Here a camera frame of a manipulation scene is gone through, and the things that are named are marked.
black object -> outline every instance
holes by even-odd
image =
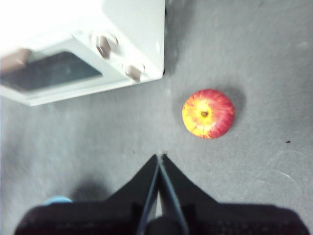
[[[154,219],[157,192],[163,216]],[[31,209],[15,235],[309,235],[298,215],[272,205],[221,204],[166,155],[152,156],[103,202]]]
[[[70,52],[61,52],[27,67],[1,75],[1,84],[17,91],[33,91],[93,77],[101,73]]]

apple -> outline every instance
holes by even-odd
[[[235,108],[222,92],[212,89],[192,94],[182,108],[182,119],[188,131],[213,139],[224,135],[233,124]]]

apple stem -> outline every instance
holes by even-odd
[[[203,111],[203,112],[201,112],[201,115],[202,115],[203,117],[206,117],[206,116],[208,115],[208,113],[207,113],[207,111]]]

blue object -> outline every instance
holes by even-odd
[[[64,196],[54,196],[54,197],[48,198],[44,202],[44,205],[48,206],[48,205],[53,204],[53,203],[72,203],[72,200],[70,200],[69,198],[64,197]]]

gray floor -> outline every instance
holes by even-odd
[[[156,82],[39,107],[1,99],[1,234],[53,195],[106,198],[159,151],[218,201],[292,208],[313,232],[313,1],[168,1],[165,56]],[[180,116],[204,88],[237,110],[216,140]]]

